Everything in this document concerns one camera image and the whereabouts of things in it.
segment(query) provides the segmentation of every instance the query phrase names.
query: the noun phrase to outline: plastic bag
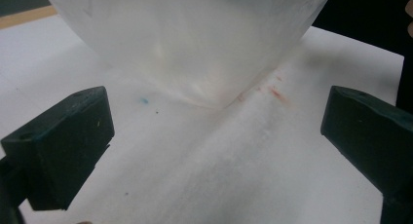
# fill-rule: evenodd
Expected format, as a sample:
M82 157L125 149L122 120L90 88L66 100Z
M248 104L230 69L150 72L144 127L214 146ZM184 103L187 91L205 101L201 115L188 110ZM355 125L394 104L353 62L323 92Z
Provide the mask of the plastic bag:
M50 0L115 67L222 108L274 69L326 0Z

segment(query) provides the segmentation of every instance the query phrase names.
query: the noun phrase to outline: blue speck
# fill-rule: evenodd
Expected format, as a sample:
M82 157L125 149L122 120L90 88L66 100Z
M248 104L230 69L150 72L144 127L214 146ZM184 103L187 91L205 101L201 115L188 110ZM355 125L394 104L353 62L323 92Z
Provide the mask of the blue speck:
M148 103L149 103L149 100L146 99L146 98L141 98L141 99L140 99L140 102L142 102L142 103L144 103L144 104L148 104Z

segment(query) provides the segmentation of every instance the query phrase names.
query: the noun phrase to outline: smudge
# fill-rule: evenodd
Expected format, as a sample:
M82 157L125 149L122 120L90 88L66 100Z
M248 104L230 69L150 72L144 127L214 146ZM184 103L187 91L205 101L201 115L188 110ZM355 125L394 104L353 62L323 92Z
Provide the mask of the smudge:
M268 87L268 90L280 102L289 105L289 100L285 96L283 96L278 90L276 90L276 87Z
M244 94L243 94L243 93L241 93L241 94L237 97L237 100L238 100L239 102L243 102L243 101L245 101Z
M144 98L144 97L142 97L142 98L140 99L140 102L141 102L141 103L144 103L144 104L148 104L148 103L149 103L149 100L146 99L146 98Z

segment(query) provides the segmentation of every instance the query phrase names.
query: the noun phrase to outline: human hand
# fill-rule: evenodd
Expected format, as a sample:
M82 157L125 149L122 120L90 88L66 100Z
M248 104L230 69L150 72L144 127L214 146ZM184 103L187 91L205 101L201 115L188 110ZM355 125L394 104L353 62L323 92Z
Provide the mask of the human hand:
M413 18L413 0L410 0L406 5L406 13ZM407 31L409 35L413 37L413 22L410 22L409 26L407 27Z

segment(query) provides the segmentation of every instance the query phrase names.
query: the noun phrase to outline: white table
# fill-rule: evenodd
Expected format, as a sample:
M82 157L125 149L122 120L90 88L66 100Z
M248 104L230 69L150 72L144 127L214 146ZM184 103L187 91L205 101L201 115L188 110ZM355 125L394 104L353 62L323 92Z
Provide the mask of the white table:
M110 67L55 16L0 30L0 137L71 93L108 91L111 147L69 210L24 202L28 224L377 224L380 192L319 128L332 85L395 103L401 66L310 28L266 80L217 111Z

